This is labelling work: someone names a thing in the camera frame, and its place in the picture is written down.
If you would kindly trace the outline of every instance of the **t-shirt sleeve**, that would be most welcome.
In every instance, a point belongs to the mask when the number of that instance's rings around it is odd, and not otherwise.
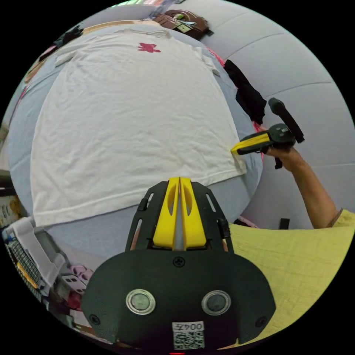
[[[355,213],[341,209],[328,227],[355,227]]]

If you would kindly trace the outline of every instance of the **white t-shirt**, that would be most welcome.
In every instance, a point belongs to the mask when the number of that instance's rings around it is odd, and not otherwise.
[[[36,225],[136,205],[160,181],[206,186],[246,172],[201,48],[168,31],[98,36],[58,51],[67,64],[41,109],[31,152]]]

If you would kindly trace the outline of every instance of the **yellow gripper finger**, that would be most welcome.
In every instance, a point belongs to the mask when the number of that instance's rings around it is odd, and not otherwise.
[[[180,178],[180,196],[184,250],[203,248],[206,236],[190,179]]]
[[[267,133],[260,134],[258,136],[246,139],[244,141],[240,141],[230,151],[233,154],[238,154],[238,149],[251,147],[251,146],[254,146],[254,145],[261,144],[261,143],[267,143],[269,141],[270,141],[270,138],[269,138],[269,135]]]
[[[175,230],[178,215],[179,178],[169,179],[162,209],[156,225],[153,244],[156,247],[174,250]]]

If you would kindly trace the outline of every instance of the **hand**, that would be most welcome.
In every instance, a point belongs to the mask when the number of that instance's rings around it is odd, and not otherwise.
[[[261,127],[261,129],[263,131],[267,131],[267,129],[264,127]],[[275,158],[279,158],[284,168],[290,172],[304,163],[301,154],[293,147],[287,150],[270,147],[266,154]]]

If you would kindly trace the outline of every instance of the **light blue bedsheet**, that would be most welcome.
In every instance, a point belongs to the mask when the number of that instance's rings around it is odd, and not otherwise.
[[[141,31],[152,30],[152,26],[148,25],[114,26],[81,36],[72,43],[79,43],[88,37],[112,33],[129,27]],[[239,139],[254,133],[251,120],[235,99],[236,88],[233,82],[216,58],[201,42],[176,31],[171,30],[171,34],[176,39],[193,47],[202,47],[203,53],[212,58],[221,72],[220,78],[215,78],[225,95]],[[33,211],[30,188],[30,154],[36,121],[54,80],[64,66],[63,64],[55,68],[54,62],[55,56],[49,58],[33,78],[12,118],[8,136],[8,159],[12,181],[23,206],[29,214],[32,214]],[[247,166],[245,175],[210,186],[229,222],[233,222],[249,204],[263,169],[260,154],[246,155],[245,162]],[[116,212],[51,226],[46,229],[55,239],[59,239],[74,248],[110,258],[124,251],[135,212],[136,206],[132,206]],[[180,243],[182,243],[181,234],[181,228],[179,227],[177,238],[180,238]]]

